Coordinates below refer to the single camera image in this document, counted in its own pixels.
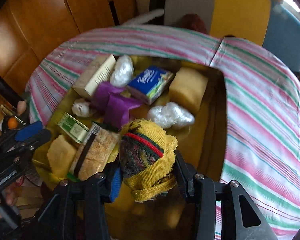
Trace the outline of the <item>yellow knitted sock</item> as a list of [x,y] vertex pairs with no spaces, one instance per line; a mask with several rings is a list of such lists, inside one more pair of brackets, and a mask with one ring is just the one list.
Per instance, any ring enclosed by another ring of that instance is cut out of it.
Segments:
[[175,186],[172,170],[177,146],[176,137],[152,121],[136,119],[123,126],[119,160],[123,182],[135,202],[152,200]]

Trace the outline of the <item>clear plastic bag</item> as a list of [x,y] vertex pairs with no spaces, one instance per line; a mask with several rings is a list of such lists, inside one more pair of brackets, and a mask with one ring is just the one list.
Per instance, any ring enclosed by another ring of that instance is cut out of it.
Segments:
[[110,83],[115,87],[125,87],[134,77],[133,61],[128,55],[120,56],[110,77]]

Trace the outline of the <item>orange ball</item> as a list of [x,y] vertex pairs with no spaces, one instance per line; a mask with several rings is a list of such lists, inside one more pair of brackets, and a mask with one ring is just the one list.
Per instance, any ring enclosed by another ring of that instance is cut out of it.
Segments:
[[15,117],[10,117],[8,122],[7,122],[7,126],[8,129],[16,129],[19,125],[18,120]]

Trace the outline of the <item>flat yellow sponge cloth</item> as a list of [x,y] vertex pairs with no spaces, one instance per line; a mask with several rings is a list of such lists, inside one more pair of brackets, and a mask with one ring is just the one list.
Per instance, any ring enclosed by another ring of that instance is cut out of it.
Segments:
[[58,178],[66,178],[74,161],[77,148],[72,146],[64,135],[59,135],[50,145],[47,159],[52,173]]

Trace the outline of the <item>green and white small box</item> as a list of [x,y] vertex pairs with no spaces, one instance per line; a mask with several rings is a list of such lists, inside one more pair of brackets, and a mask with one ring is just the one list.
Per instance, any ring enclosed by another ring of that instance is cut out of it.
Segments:
[[68,113],[64,113],[58,126],[73,141],[81,144],[89,132],[89,128]]

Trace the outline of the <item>snack packet with comb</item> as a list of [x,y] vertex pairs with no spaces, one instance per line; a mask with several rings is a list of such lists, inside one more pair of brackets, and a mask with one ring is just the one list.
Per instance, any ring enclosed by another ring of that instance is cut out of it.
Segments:
[[69,173],[79,180],[87,180],[102,172],[108,160],[115,159],[120,135],[92,122],[92,127],[75,155]]

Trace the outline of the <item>gold metal tray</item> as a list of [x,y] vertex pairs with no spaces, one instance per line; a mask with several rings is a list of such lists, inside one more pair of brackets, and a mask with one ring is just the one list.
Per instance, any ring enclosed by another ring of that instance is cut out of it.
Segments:
[[132,119],[122,128],[128,156],[142,164],[153,147],[164,149],[164,156],[144,172],[123,181],[118,197],[104,207],[107,228],[117,239],[189,239],[194,205],[181,196],[177,182],[165,196],[142,195],[141,189],[155,178],[172,171],[178,150],[185,162],[213,180],[222,173],[226,148],[226,89],[223,73],[212,67],[187,61],[158,57],[134,56],[135,70],[150,66],[172,72],[174,80],[154,102],[165,105],[170,100],[189,108],[190,93],[199,93],[200,107],[194,112],[194,123],[183,128],[164,129],[147,116],[149,105],[132,110]]

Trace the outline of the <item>purple foil wrapper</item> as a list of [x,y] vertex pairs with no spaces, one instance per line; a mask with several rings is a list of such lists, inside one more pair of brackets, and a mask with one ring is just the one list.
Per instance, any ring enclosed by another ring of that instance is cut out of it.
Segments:
[[124,91],[124,87],[115,87],[109,81],[103,81],[96,88],[91,100],[91,105],[104,114],[104,122],[117,129],[129,123],[131,109],[142,105],[138,99],[122,96]]

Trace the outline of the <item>striped bed sheet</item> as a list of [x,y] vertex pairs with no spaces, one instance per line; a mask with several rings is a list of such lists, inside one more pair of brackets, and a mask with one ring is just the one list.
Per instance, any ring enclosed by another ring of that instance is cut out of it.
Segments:
[[159,25],[94,29],[51,52],[32,73],[30,120],[46,124],[97,56],[189,60],[224,74],[227,143],[223,182],[238,180],[278,239],[300,229],[300,82],[269,51],[242,38],[214,38]]

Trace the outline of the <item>cream medicine box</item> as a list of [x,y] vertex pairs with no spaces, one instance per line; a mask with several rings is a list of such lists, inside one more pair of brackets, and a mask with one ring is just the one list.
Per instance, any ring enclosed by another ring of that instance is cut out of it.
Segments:
[[112,54],[97,56],[76,80],[72,88],[82,98],[92,99],[98,85],[109,81],[115,64],[116,59]]

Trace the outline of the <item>thick yellow sponge block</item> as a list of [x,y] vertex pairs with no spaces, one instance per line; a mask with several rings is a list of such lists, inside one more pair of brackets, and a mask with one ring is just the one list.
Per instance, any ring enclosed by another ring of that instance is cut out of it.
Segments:
[[170,101],[196,115],[199,112],[208,80],[195,69],[181,67],[169,86]]

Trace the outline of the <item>blue tissue pack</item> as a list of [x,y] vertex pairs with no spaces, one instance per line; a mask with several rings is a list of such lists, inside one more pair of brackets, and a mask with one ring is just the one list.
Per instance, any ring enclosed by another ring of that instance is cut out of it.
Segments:
[[150,66],[127,85],[130,94],[151,105],[171,83],[174,74],[157,66]]

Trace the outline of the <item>wooden wardrobe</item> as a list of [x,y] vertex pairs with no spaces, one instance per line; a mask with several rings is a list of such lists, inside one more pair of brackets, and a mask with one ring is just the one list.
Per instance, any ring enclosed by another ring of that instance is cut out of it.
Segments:
[[138,13],[136,0],[7,0],[0,9],[0,77],[29,91],[30,120],[46,124],[98,55],[105,34]]

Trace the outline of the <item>dark red cloth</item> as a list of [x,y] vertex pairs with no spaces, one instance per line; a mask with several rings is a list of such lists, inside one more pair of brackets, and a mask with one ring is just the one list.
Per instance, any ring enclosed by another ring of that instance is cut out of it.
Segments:
[[197,14],[186,14],[174,24],[175,27],[207,34],[204,21]]

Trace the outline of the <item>grey yellow blue headboard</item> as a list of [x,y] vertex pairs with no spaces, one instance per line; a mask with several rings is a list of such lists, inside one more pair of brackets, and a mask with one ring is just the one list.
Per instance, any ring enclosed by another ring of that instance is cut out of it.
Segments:
[[189,21],[213,37],[254,42],[300,71],[300,12],[286,0],[165,0],[166,25]]

